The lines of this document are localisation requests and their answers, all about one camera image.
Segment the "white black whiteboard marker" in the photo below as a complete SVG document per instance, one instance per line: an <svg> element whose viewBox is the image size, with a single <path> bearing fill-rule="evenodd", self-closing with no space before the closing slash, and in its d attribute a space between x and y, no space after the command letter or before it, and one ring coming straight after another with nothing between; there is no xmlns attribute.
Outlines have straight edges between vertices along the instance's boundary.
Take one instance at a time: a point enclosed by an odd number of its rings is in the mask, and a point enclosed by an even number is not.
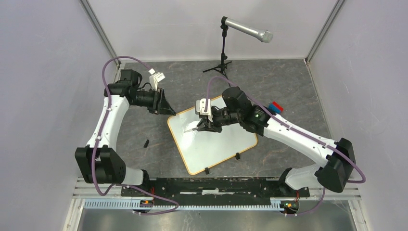
<svg viewBox="0 0 408 231"><path fill-rule="evenodd" d="M184 132L186 133L186 132L192 132L192 131L196 131L198 128L191 128L191 129L187 129L187 130L184 130Z"/></svg>

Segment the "yellow framed whiteboard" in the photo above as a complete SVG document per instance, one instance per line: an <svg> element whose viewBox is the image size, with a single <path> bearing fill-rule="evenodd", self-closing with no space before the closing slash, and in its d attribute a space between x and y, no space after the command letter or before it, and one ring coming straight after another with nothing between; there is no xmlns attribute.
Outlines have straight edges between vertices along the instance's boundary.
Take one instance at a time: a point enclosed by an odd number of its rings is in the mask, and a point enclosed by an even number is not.
<svg viewBox="0 0 408 231"><path fill-rule="evenodd" d="M199 122L194 107L171 116L167 120L172 137L190 175L197 175L258 143L257 135L247 132L239 124L222 128L221 133L190 131Z"/></svg>

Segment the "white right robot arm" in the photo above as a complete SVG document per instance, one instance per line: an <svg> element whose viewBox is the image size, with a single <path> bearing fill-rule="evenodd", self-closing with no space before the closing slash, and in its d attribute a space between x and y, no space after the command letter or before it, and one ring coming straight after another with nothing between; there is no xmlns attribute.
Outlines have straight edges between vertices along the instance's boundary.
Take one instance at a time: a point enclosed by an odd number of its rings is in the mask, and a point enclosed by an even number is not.
<svg viewBox="0 0 408 231"><path fill-rule="evenodd" d="M195 112L200 121L196 131L220 133L224 126L238 124L244 130L279 141L311 159L314 164L288 168L282 173L278 191L291 196L297 190L320 186L341 193L356 166L352 143L324 138L284 119L273 110L253 104L239 87L229 87L221 95L225 106L219 108L202 98Z"/></svg>

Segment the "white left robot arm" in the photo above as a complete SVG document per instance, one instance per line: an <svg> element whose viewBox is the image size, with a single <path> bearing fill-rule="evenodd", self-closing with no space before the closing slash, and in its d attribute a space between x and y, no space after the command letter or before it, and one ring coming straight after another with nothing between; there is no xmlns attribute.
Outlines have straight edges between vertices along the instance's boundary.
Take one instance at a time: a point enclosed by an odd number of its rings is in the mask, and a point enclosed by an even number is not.
<svg viewBox="0 0 408 231"><path fill-rule="evenodd" d="M117 154L116 142L123 118L131 106L145 107L155 115L175 115L158 83L165 78L162 72L150 70L150 89L141 86L142 76L135 70L121 70L121 78L107 85L104 104L97 127L85 145L75 151L80 172L86 183L127 184L139 196L151 191L145 170L127 167Z"/></svg>

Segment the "black microphone tripod stand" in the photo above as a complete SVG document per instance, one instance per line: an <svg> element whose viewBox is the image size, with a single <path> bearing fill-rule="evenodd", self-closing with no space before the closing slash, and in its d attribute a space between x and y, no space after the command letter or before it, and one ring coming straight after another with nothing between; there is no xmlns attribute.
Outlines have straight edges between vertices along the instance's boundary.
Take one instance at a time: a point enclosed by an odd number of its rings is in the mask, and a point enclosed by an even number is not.
<svg viewBox="0 0 408 231"><path fill-rule="evenodd" d="M223 75L225 79L228 79L226 69L228 68L228 64L230 64L231 61L226 62L228 57L225 54L225 42L226 42L226 37L227 37L229 27L226 26L225 24L221 24L220 28L222 29L222 50L221 50L221 55L220 55L220 64L218 64L215 67L204 70L203 73L214 70L220 73L221 75Z"/></svg>

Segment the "blue red toy brick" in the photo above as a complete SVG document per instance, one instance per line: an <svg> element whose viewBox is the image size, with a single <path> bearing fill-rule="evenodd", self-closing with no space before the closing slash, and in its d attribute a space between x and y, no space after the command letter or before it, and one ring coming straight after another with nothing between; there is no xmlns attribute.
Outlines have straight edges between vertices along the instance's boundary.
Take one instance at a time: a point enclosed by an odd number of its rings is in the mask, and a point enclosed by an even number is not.
<svg viewBox="0 0 408 231"><path fill-rule="evenodd" d="M270 103L268 107L277 114L281 114L284 110L284 108L280 106L276 101Z"/></svg>

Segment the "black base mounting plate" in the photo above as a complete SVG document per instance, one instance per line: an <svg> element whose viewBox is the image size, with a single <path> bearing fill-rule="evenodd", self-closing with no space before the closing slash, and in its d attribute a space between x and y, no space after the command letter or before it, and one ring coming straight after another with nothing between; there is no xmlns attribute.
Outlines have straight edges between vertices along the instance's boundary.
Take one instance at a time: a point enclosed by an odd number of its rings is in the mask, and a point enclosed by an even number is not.
<svg viewBox="0 0 408 231"><path fill-rule="evenodd" d="M293 190L277 178L151 178L141 187L165 198L154 205L269 205L271 198L290 200L310 196L309 189Z"/></svg>

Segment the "silver microphone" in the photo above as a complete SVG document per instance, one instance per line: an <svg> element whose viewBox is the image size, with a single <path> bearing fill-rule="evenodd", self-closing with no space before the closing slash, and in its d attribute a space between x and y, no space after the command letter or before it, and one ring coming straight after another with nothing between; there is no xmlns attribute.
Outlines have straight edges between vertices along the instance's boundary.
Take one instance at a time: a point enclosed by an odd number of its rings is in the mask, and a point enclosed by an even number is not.
<svg viewBox="0 0 408 231"><path fill-rule="evenodd" d="M270 43L273 39L273 34L268 30L254 28L225 16L222 17L221 24L252 36L263 43Z"/></svg>

